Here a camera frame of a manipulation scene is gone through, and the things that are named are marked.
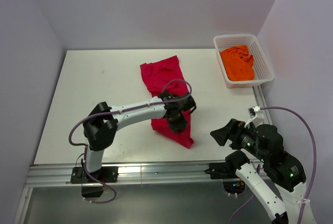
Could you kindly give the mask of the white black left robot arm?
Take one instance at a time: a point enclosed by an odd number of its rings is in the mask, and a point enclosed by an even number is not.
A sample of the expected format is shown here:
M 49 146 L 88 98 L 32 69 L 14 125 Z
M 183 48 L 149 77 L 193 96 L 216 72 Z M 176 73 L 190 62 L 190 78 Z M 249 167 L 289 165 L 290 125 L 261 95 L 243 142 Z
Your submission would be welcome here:
M 98 104 L 90 113 L 89 120 L 83 123 L 84 136 L 88 141 L 83 177 L 95 182 L 101 177 L 104 150 L 111 146 L 117 131 L 146 120 L 166 121 L 166 130 L 172 134 L 183 134 L 190 126 L 186 118 L 196 110 L 193 97 L 163 92 L 144 102 L 127 106 L 110 107 L 107 103 Z

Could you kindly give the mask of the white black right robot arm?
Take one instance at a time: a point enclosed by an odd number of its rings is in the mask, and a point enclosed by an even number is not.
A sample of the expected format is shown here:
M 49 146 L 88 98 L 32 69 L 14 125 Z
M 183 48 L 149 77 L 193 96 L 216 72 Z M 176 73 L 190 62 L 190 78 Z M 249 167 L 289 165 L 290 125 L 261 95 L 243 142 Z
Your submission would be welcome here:
M 210 135 L 220 146 L 231 141 L 233 150 L 224 162 L 209 164 L 205 173 L 211 179 L 239 178 L 262 204 L 272 223 L 316 222 L 306 196 L 309 184 L 304 168 L 296 157 L 285 151 L 283 137 L 276 126 L 255 126 L 231 119 Z M 260 160 L 279 196 L 260 177 L 247 153 Z

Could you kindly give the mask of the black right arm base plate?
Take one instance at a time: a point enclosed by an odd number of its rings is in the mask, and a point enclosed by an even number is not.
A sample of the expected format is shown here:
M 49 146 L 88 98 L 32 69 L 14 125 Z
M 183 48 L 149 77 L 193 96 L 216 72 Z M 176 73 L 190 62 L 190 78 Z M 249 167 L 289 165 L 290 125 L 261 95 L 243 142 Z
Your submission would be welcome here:
M 232 161 L 209 163 L 208 169 L 204 171 L 210 179 L 240 179 L 247 180 L 255 175 L 257 171 L 249 161 Z

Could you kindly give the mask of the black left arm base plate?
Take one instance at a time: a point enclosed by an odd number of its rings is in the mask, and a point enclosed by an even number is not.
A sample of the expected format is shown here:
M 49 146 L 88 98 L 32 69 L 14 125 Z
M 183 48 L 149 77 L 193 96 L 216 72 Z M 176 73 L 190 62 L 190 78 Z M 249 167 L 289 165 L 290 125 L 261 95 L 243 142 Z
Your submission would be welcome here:
M 104 183 L 115 183 L 118 178 L 118 167 L 103 166 L 100 170 L 92 172 L 91 176 Z M 95 181 L 92 180 L 86 174 L 84 168 L 80 166 L 73 168 L 70 183 L 71 184 L 95 183 Z

